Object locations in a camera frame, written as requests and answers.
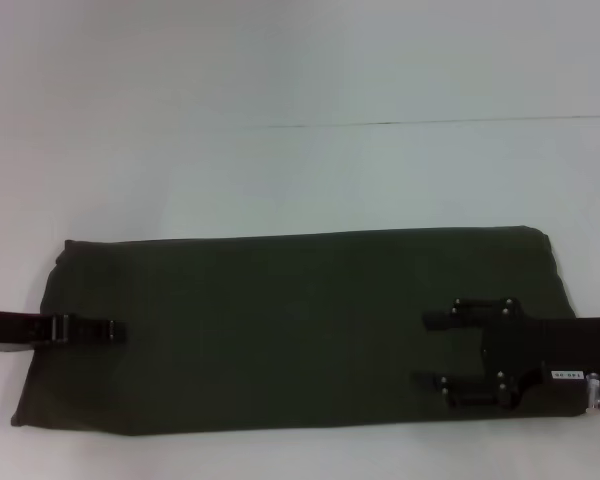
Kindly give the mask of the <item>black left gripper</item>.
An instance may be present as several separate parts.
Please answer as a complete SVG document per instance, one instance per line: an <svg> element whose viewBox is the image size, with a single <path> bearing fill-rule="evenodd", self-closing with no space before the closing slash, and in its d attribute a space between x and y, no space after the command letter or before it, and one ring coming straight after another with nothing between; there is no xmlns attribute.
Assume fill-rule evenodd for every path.
<svg viewBox="0 0 600 480"><path fill-rule="evenodd" d="M51 344L110 345L127 340L123 322L76 315L0 311L0 351L17 352Z"/></svg>

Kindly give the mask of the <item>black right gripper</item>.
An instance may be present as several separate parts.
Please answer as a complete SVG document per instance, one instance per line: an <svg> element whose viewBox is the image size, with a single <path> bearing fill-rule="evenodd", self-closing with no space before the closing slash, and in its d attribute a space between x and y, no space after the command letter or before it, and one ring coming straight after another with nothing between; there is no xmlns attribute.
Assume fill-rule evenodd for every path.
<svg viewBox="0 0 600 480"><path fill-rule="evenodd" d="M485 375L410 374L449 407L515 408L529 389L549 384L577 387L588 408L600 408L600 317L542 319L510 298L457 298L449 309L424 312L421 319L427 331L482 328Z"/></svg>

